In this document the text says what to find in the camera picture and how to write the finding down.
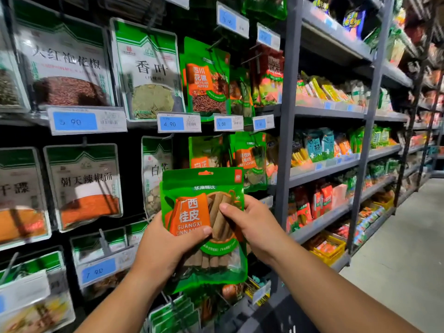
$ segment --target hand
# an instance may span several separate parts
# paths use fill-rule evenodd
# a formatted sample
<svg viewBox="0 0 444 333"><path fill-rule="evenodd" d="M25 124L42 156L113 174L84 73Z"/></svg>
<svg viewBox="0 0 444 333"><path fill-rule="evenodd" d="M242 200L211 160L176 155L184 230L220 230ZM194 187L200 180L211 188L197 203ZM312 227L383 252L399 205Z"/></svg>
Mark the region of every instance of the hand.
<svg viewBox="0 0 444 333"><path fill-rule="evenodd" d="M257 258L273 266L280 248L292 239L282 230L271 211L254 197L245 195L245 210L221 203L220 211L242 230Z"/></svg>
<svg viewBox="0 0 444 333"><path fill-rule="evenodd" d="M175 236L166 230L162 222L162 212L158 212L147 226L131 273L147 283L156 283L162 289L179 264L182 256L211 235L209 226L201 226L184 235Z"/></svg>

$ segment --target floor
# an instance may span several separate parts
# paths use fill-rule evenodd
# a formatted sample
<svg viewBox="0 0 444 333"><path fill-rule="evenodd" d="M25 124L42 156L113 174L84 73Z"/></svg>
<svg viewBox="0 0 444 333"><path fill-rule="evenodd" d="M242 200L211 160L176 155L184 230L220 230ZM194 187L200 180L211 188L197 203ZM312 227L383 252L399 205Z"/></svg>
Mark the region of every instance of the floor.
<svg viewBox="0 0 444 333"><path fill-rule="evenodd" d="M413 193L341 275L425 333L444 327L444 179Z"/></svg>

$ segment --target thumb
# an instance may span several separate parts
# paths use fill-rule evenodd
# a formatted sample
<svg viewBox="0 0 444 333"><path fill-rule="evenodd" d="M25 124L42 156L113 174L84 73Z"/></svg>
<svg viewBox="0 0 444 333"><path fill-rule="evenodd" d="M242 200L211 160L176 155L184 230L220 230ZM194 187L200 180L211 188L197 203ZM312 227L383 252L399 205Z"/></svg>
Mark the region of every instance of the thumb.
<svg viewBox="0 0 444 333"><path fill-rule="evenodd" d="M228 218L231 218L241 229L247 225L245 212L228 203L221 203L219 210Z"/></svg>
<svg viewBox="0 0 444 333"><path fill-rule="evenodd" d="M186 234L176 237L176 241L182 253L191 250L197 244L205 240L209 235L213 233L213 229L210 226L198 227Z"/></svg>

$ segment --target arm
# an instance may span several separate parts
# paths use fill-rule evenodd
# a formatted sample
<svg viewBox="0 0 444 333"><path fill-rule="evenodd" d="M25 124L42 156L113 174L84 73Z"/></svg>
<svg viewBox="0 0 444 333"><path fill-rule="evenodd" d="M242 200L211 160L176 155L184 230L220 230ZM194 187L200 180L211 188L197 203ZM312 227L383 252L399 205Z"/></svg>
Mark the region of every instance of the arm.
<svg viewBox="0 0 444 333"><path fill-rule="evenodd" d="M210 234L203 226L176 237L163 227L159 212L143 234L130 272L75 333L139 333L183 254Z"/></svg>
<svg viewBox="0 0 444 333"><path fill-rule="evenodd" d="M255 255L276 271L319 331L420 332L293 241L261 202L246 195L245 206L245 211L228 204L219 208L240 226Z"/></svg>

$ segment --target tiled floor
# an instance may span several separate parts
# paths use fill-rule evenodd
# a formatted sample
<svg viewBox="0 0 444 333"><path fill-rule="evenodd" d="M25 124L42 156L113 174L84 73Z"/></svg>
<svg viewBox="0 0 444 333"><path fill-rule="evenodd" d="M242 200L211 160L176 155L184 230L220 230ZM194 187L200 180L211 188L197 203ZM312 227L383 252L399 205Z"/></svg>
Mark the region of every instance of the tiled floor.
<svg viewBox="0 0 444 333"><path fill-rule="evenodd" d="M341 275L423 332L444 332L444 179L413 193Z"/></svg>

